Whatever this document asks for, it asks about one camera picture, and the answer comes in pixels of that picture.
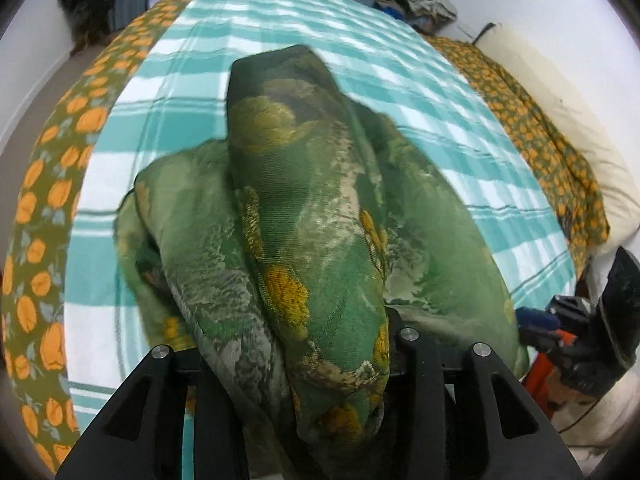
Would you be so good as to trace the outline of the green landscape print garment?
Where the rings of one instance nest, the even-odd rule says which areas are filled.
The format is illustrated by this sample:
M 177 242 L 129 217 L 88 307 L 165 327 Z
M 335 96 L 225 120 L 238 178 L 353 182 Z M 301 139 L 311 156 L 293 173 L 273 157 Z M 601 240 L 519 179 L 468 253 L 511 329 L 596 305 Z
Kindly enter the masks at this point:
M 117 258 L 149 342 L 198 348 L 288 478 L 373 474 L 388 309 L 526 371 L 513 300 L 468 208 L 313 50 L 236 60 L 227 128 L 137 174 Z

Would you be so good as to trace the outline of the pile of clothes on bed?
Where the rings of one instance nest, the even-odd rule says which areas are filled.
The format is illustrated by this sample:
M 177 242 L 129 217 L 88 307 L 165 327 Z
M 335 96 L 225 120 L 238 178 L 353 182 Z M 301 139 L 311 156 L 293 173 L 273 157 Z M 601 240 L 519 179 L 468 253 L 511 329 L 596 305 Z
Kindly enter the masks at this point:
M 427 36 L 458 18 L 450 0 L 375 0 L 374 7 Z

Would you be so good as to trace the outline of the cream pillow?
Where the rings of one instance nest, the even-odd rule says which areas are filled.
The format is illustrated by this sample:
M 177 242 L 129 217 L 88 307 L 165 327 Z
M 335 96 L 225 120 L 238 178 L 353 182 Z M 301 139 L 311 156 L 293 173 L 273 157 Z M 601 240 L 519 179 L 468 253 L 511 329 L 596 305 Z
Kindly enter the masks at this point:
M 476 46 L 514 76 L 596 176 L 610 225 L 608 241 L 594 251 L 610 254 L 639 229 L 639 189 L 605 128 L 559 69 L 503 24 L 492 26 Z

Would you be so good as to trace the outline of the teal white plaid blanket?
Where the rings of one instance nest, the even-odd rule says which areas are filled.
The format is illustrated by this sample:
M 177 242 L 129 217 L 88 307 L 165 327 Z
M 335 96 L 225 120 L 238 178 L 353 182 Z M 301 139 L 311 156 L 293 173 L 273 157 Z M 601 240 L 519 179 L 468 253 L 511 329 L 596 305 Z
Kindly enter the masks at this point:
M 117 97 L 66 264 L 72 398 L 198 347 L 288 477 L 370 479 L 387 308 L 528 367 L 515 311 L 575 283 L 488 105 L 347 0 L 192 0 Z

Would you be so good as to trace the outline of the orange floral green bedsheet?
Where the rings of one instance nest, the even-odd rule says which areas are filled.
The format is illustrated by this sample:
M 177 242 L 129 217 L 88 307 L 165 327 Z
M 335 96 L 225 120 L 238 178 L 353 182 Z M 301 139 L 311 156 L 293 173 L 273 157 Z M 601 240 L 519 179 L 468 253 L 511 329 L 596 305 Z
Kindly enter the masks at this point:
M 98 55 L 44 124 L 18 194 L 2 278 L 3 352 L 18 414 L 47 474 L 60 470 L 122 383 L 91 391 L 88 411 L 73 401 L 65 277 L 89 160 L 120 92 L 191 1 L 160 1 Z M 533 171 L 576 272 L 575 283 L 558 294 L 572 292 L 591 255 L 610 237 L 602 192 L 589 162 L 515 78 L 477 47 L 416 34 L 465 76 Z

